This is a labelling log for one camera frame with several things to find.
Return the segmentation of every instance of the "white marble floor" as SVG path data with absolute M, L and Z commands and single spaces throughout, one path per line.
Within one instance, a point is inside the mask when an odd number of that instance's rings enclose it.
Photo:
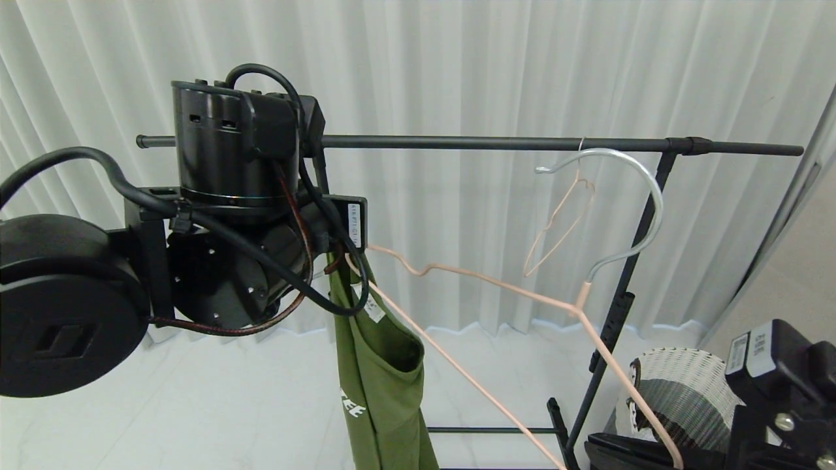
M 550 426 L 546 400 L 573 419 L 592 347 L 578 327 L 536 323 L 528 335 L 477 326 L 431 332 L 530 427 Z M 654 346 L 696 344 L 700 331 L 626 330 L 622 364 Z M 334 345 L 326 331 L 281 330 L 258 342 L 178 335 L 150 341 L 103 379 L 61 396 L 0 401 L 3 470 L 351 469 Z M 586 430 L 600 430 L 618 394 L 606 376 Z M 509 426 L 434 350 L 422 407 L 429 426 Z M 541 435 L 559 455 L 556 439 Z M 432 436 L 443 467 L 549 468 L 521 435 Z M 585 458 L 578 447 L 580 460 Z

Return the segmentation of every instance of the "white curtain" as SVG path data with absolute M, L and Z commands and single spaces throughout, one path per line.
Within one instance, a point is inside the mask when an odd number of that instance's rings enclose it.
M 138 186 L 175 185 L 171 80 L 222 79 L 245 62 L 286 74 L 324 109 L 329 134 L 636 137 L 699 135 L 807 145 L 836 83 L 836 3 L 68 0 L 0 3 L 0 170 L 65 146 L 107 151 Z M 246 77 L 239 88 L 276 90 Z M 636 154 L 648 167 L 656 155 Z M 370 236 L 415 264 L 475 269 L 573 300 L 598 258 L 627 248 L 645 204 L 640 179 L 589 159 L 594 208 L 531 278 L 523 259 L 573 170 L 562 155 L 490 151 L 328 151 L 332 192 L 370 201 Z M 641 256 L 630 323 L 710 327 L 735 293 L 799 159 L 681 157 L 660 236 Z M 588 195 L 546 237 L 554 243 Z M 118 227 L 104 173 L 70 162 L 29 183 L 3 217 L 59 212 Z M 423 325 L 491 332 L 563 312 L 475 280 L 411 278 L 371 255 L 381 286 Z M 601 322 L 621 264 L 588 301 Z M 286 326 L 326 315 L 306 303 Z

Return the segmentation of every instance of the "green shirt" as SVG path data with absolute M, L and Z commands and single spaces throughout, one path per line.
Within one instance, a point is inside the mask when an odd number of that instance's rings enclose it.
M 374 282 L 368 261 L 363 263 Z M 348 266 L 330 275 L 331 299 L 349 307 L 359 279 Z M 438 470 L 421 415 L 424 345 L 369 293 L 367 309 L 334 316 L 339 384 L 358 470 Z

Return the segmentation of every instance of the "silver hanger hook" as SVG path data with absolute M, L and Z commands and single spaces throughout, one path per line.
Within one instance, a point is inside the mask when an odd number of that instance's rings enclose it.
M 641 250 L 645 249 L 650 242 L 656 238 L 656 234 L 659 233 L 659 228 L 662 225 L 662 215 L 664 211 L 664 205 L 662 203 L 662 190 L 659 188 L 659 184 L 656 183 L 656 179 L 650 172 L 643 166 L 639 161 L 637 161 L 632 156 L 627 155 L 623 151 L 617 151 L 613 149 L 604 149 L 604 148 L 593 148 L 593 149 L 586 149 L 584 151 L 575 152 L 574 155 L 570 156 L 564 161 L 560 161 L 559 163 L 554 164 L 553 166 L 538 166 L 534 169 L 535 173 L 554 173 L 564 166 L 572 163 L 573 161 L 578 161 L 582 158 L 587 156 L 612 156 L 613 158 L 617 158 L 619 160 L 625 161 L 630 166 L 635 168 L 639 174 L 641 174 L 642 178 L 647 183 L 647 186 L 650 187 L 650 195 L 653 197 L 653 204 L 655 206 L 655 213 L 653 214 L 653 220 L 650 221 L 650 229 L 647 231 L 647 235 L 642 238 L 641 242 L 638 242 L 633 246 L 631 249 L 614 255 L 610 255 L 606 258 L 602 258 L 596 264 L 592 266 L 592 269 L 589 270 L 589 274 L 586 277 L 586 282 L 592 283 L 592 279 L 595 277 L 595 274 L 598 270 L 607 263 L 612 263 L 613 261 L 618 261 L 620 259 L 629 258 L 634 254 L 640 252 Z

